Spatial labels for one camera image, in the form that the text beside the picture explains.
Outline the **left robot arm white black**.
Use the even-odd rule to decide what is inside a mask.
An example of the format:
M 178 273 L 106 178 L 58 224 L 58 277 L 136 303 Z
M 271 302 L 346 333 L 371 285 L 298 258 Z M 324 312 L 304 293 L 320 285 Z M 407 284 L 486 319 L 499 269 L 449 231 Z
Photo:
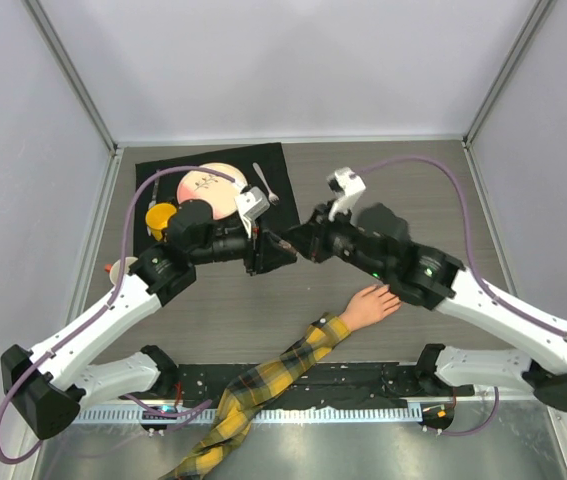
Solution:
M 159 347 L 147 345 L 119 361 L 94 359 L 117 338 L 192 285 L 196 266 L 241 260 L 250 275 L 294 262 L 272 238 L 298 224 L 295 206 L 271 206 L 250 230 L 239 216 L 216 220 L 203 200 L 168 205 L 160 217 L 162 238 L 143 251 L 101 300 L 46 341 L 1 356 L 3 388 L 40 440 L 65 430 L 95 404 L 140 393 L 168 397 L 178 367 Z

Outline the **glitter nail polish bottle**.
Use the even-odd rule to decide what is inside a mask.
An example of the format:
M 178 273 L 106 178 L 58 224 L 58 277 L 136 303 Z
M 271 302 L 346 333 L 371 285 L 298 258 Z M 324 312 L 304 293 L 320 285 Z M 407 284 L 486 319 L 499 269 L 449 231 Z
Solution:
M 293 255 L 297 255 L 297 254 L 298 254 L 297 250 L 296 250 L 289 242 L 287 242 L 287 241 L 285 241 L 285 240 L 280 240 L 280 241 L 278 242 L 278 245 L 279 245 L 283 250 L 285 250 L 286 252 L 288 252 L 288 253 L 290 253 L 290 254 L 293 254 Z

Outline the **pink ceramic plate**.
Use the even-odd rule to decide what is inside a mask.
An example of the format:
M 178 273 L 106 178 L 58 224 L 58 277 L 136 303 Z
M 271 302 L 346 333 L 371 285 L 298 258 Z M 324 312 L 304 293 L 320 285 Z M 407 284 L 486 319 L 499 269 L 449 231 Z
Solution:
M 212 207 L 213 219 L 221 220 L 237 212 L 235 197 L 239 194 L 233 182 L 215 174 L 190 171 L 180 180 L 176 189 L 178 206 L 203 200 Z

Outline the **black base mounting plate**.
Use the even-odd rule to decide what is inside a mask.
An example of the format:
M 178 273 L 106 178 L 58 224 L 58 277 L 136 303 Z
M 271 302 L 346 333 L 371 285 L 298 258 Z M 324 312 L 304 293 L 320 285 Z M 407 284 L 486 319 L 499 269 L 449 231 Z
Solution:
M 166 400 L 193 408 L 205 400 L 217 407 L 223 391 L 250 364 L 181 364 L 177 380 L 164 393 L 134 395 L 143 400 Z M 417 380 L 415 367 L 398 362 L 321 363 L 295 381 L 269 410 L 372 409 L 405 406 L 411 399 L 471 397 L 474 387 L 424 387 Z

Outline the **black cloth placemat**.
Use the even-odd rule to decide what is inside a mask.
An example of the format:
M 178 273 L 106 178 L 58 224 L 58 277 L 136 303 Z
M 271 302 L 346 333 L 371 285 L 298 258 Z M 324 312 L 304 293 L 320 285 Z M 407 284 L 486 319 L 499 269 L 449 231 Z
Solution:
M 231 165 L 244 175 L 244 182 L 266 190 L 262 181 L 253 169 L 257 162 L 272 190 L 279 196 L 280 203 L 272 206 L 259 220 L 264 227 L 280 233 L 300 223 L 296 200 L 288 175 L 283 147 L 279 143 L 266 143 L 245 147 L 235 147 L 192 155 L 179 155 L 164 159 L 138 163 L 135 166 L 136 185 L 140 186 L 158 170 L 180 165 L 203 165 L 225 163 Z M 182 172 L 160 178 L 157 202 L 167 202 L 176 197 L 177 186 L 184 174 Z M 145 214 L 151 199 L 153 183 L 140 195 L 134 210 L 133 239 L 128 242 L 132 252 L 139 254 L 150 247 L 154 240 L 147 233 Z

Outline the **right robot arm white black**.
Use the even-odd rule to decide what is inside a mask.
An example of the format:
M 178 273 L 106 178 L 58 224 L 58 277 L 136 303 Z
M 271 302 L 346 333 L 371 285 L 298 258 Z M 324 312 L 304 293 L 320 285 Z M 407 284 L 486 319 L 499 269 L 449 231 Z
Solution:
M 532 394 L 567 413 L 567 321 L 485 282 L 461 260 L 414 242 L 407 222 L 376 203 L 358 217 L 328 215 L 329 205 L 283 235 L 315 263 L 337 257 L 387 285 L 407 304 L 464 320 L 509 344 L 507 350 L 462 350 L 428 344 L 414 380 L 428 395 L 467 385 Z

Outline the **yellow plaid sleeve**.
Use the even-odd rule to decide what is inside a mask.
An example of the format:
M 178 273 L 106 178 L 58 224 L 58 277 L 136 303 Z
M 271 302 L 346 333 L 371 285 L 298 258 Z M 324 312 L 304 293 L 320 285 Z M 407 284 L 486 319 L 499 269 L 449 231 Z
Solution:
M 279 356 L 258 364 L 229 382 L 212 427 L 165 479 L 202 479 L 247 438 L 254 418 L 351 332 L 336 315 L 311 323 L 303 337 Z

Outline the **white cup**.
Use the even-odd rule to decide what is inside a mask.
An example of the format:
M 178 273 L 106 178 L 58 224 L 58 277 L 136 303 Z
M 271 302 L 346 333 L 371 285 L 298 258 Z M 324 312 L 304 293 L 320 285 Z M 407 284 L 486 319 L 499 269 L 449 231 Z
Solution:
M 137 261 L 137 258 L 134 256 L 127 256 L 123 260 L 117 260 L 112 264 L 111 271 L 108 273 L 109 280 L 113 285 L 118 283 L 119 273 L 123 271 L 127 274 L 130 270 L 130 267 Z

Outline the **silver knife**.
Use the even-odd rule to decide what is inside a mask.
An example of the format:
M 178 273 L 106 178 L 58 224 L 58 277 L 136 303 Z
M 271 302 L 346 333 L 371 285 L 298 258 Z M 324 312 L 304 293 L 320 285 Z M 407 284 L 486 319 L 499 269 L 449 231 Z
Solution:
M 154 179 L 153 182 L 153 187 L 152 187 L 152 194 L 151 194 L 151 199 L 148 203 L 148 208 L 147 210 L 149 211 L 150 209 L 152 209 L 156 203 L 157 203 L 157 196 L 158 196 L 158 190 L 159 190 L 159 181 L 160 181 L 160 177 L 157 177 Z

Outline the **silver fork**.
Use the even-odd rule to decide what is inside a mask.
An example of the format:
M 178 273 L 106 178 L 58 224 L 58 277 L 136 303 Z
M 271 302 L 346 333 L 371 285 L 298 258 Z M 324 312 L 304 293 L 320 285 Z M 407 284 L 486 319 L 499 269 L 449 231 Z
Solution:
M 261 166 L 257 162 L 253 162 L 252 166 L 253 166 L 253 169 L 255 170 L 256 174 L 258 175 L 258 177 L 260 178 L 260 180 L 262 181 L 263 185 L 265 186 L 265 188 L 267 190 L 267 197 L 268 197 L 269 203 L 271 205 L 278 205 L 280 203 L 280 198 L 270 187 Z

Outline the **yellow cup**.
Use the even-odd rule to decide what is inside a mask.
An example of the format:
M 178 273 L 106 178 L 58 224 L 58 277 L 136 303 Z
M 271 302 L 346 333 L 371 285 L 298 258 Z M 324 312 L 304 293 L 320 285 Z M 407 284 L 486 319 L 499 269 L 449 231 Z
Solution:
M 168 227 L 169 220 L 177 213 L 178 209 L 171 203 L 157 203 L 152 206 L 145 215 L 145 223 L 150 235 L 157 241 L 164 237 L 164 230 Z

